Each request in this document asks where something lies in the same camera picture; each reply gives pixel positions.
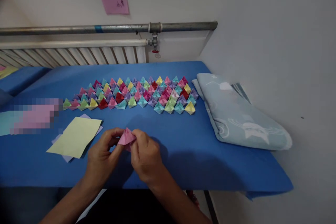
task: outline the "blue table cover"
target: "blue table cover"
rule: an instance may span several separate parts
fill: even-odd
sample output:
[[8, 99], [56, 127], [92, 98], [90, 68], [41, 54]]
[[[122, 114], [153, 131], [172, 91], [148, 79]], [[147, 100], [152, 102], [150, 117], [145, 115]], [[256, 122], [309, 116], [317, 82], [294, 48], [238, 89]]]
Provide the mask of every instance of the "blue table cover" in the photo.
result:
[[[159, 76], [173, 79], [185, 75], [193, 88], [191, 80], [202, 72], [210, 71], [199, 61], [62, 66], [21, 92], [11, 104], [26, 104], [34, 98], [71, 99], [81, 87], [87, 88], [96, 79], [101, 82], [105, 78], [109, 82], [111, 77], [117, 81], [119, 77], [140, 80], [142, 76], [146, 79], [152, 76], [156, 80]], [[9, 104], [0, 111], [11, 108]], [[290, 179], [270, 151], [219, 142], [201, 99], [195, 108], [193, 115], [186, 112], [157, 114], [148, 105], [126, 110], [60, 111], [54, 128], [42, 130], [39, 135], [0, 136], [0, 186], [74, 186], [84, 175], [87, 150], [82, 158], [70, 163], [46, 150], [74, 117], [85, 113], [93, 119], [102, 119], [104, 127], [87, 149], [106, 129], [139, 128], [159, 142], [162, 160], [182, 189], [247, 191], [250, 198], [292, 190]], [[147, 188], [134, 172], [129, 152], [123, 153], [106, 187]]]
[[7, 77], [0, 79], [0, 89], [11, 96], [16, 96], [50, 70], [50, 68], [45, 67], [22, 67]]

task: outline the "radiator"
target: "radiator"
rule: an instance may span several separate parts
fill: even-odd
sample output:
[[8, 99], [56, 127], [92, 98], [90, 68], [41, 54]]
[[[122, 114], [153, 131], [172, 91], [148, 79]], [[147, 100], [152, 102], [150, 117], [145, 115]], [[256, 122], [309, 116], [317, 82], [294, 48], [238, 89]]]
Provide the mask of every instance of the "radiator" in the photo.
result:
[[48, 67], [146, 63], [146, 39], [0, 43], [0, 65]]

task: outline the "light blue towel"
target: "light blue towel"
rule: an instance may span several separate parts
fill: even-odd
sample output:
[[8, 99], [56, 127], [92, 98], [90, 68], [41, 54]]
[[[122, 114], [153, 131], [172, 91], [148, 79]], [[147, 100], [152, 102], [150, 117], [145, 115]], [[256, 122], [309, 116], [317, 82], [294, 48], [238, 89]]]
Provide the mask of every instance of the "light blue towel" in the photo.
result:
[[192, 82], [219, 141], [277, 151], [292, 146], [288, 132], [241, 97], [223, 76], [199, 73]]

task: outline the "left hand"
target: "left hand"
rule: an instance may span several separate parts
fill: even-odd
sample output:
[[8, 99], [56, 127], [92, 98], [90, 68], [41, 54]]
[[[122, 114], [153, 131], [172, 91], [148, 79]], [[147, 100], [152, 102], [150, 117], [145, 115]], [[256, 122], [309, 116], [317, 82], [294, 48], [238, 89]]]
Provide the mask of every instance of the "left hand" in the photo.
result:
[[113, 170], [117, 166], [124, 145], [117, 145], [124, 129], [114, 128], [106, 130], [98, 142], [89, 150], [86, 172], [82, 182], [94, 189], [102, 189]]

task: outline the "hand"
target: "hand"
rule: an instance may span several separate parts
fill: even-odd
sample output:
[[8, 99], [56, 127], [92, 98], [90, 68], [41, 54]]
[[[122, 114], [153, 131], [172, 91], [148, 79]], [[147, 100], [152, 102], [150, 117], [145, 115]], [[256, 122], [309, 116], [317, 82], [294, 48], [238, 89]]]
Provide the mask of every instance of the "hand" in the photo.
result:
[[141, 130], [133, 130], [136, 140], [131, 145], [132, 166], [149, 187], [159, 184], [168, 172], [162, 163], [157, 142]]
[[[89, 150], [86, 172], [83, 183], [91, 188], [101, 190], [115, 169], [124, 145], [117, 145], [124, 129], [114, 128], [106, 130], [98, 142]], [[116, 145], [113, 152], [110, 148]]]

